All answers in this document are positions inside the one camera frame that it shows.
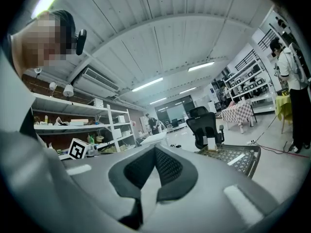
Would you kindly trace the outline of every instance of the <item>yellow tablecloth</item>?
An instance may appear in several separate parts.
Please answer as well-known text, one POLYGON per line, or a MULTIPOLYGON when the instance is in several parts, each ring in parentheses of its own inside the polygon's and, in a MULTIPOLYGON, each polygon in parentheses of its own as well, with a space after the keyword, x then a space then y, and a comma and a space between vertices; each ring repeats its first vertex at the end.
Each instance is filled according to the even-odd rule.
POLYGON ((282 115, 285 120, 293 120, 292 102, 289 95, 276 97, 276 115, 279 120, 282 120, 282 115))

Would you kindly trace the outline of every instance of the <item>chair armrest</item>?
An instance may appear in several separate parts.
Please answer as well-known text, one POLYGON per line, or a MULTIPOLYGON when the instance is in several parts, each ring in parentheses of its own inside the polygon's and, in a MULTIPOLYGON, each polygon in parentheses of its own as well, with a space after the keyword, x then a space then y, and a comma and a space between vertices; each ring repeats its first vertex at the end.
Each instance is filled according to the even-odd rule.
POLYGON ((224 126, 223 125, 219 125, 219 130, 222 132, 222 142, 224 142, 225 141, 224 126))

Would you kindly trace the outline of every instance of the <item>shoe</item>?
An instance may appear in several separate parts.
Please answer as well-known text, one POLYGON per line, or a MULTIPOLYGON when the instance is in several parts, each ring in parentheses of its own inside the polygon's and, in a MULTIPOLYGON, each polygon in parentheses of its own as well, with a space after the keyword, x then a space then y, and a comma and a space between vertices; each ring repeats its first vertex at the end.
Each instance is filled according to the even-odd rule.
POLYGON ((288 151, 294 151, 295 153, 299 153, 301 149, 297 148, 294 144, 290 146, 288 151))
POLYGON ((310 148, 310 143, 309 143, 309 144, 305 144, 305 143, 304 143, 304 144, 303 144, 303 147, 304 147, 305 149, 308 150, 308 149, 310 148))

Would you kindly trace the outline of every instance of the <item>air conditioner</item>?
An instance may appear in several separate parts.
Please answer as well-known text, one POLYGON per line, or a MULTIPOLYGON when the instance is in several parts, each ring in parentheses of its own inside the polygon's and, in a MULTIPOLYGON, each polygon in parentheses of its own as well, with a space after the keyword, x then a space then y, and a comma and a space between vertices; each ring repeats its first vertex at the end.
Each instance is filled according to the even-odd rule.
POLYGON ((119 89, 111 80, 90 67, 74 80, 73 87, 100 98, 115 96, 119 89))

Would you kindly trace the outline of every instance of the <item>checkered tablecloth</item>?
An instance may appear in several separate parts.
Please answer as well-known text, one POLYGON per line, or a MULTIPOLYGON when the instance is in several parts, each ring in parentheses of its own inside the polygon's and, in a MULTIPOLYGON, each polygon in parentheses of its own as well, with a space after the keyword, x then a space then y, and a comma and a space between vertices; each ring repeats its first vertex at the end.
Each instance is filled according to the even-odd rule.
POLYGON ((222 110, 222 117, 224 121, 237 122, 239 125, 252 115, 252 108, 248 102, 238 103, 222 110))

